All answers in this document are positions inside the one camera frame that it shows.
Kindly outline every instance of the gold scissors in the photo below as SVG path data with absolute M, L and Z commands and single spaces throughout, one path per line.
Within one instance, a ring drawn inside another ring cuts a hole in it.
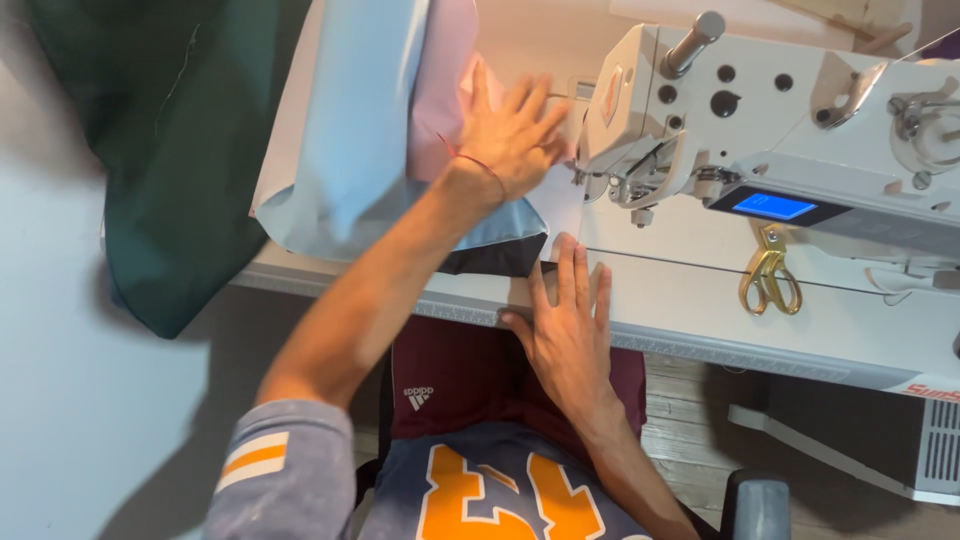
M 740 282 L 740 303 L 743 308 L 754 315 L 762 315 L 771 302 L 783 313 L 793 315 L 800 311 L 804 303 L 804 296 L 800 292 L 800 284 L 786 268 L 783 261 L 786 258 L 786 242 L 783 241 L 783 232 L 777 224 L 760 228 L 760 237 L 763 239 L 761 247 L 754 256 L 756 264 L 749 269 L 749 273 Z M 790 304 L 783 299 L 777 274 L 780 274 L 790 288 Z M 750 287 L 756 288 L 759 303 L 750 306 L 747 294 Z

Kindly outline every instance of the green cloth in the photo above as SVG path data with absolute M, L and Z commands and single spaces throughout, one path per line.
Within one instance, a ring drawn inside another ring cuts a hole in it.
M 267 238 L 248 212 L 310 1 L 27 4 L 108 171 L 115 289 L 174 338 Z

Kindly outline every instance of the white wall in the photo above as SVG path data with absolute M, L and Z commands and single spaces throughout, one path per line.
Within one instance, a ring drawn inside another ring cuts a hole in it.
M 105 175 L 15 11 L 0 0 L 0 538 L 175 537 L 309 301 L 228 287 L 174 342 L 110 306 Z

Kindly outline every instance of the hand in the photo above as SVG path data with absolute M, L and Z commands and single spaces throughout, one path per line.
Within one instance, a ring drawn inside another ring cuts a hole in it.
M 541 75 L 535 86 L 533 78 L 525 76 L 507 94 L 503 107 L 493 111 L 487 67 L 479 61 L 473 69 L 473 99 L 460 135 L 460 154 L 481 161 L 496 174 L 504 201 L 520 199 L 537 186 L 566 147 L 554 130 L 566 118 L 569 105 L 560 103 L 540 119 L 550 83 L 549 75 Z M 468 160 L 458 161 L 470 166 Z
M 502 318 L 523 344 L 546 394 L 583 432 L 623 407 L 610 384 L 612 272 L 606 267 L 600 272 L 596 315 L 591 316 L 587 248 L 569 234 L 562 234 L 561 242 L 557 306 L 550 306 L 535 264 L 528 280 L 534 327 L 516 313 Z

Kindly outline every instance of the adidas logo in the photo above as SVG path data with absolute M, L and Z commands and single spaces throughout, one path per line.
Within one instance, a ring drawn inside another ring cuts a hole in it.
M 406 388 L 403 390 L 403 395 L 410 400 L 410 405 L 414 406 L 414 410 L 420 410 L 420 406 L 423 405 L 423 402 L 425 402 L 432 393 L 433 386 L 421 386 L 420 388 Z

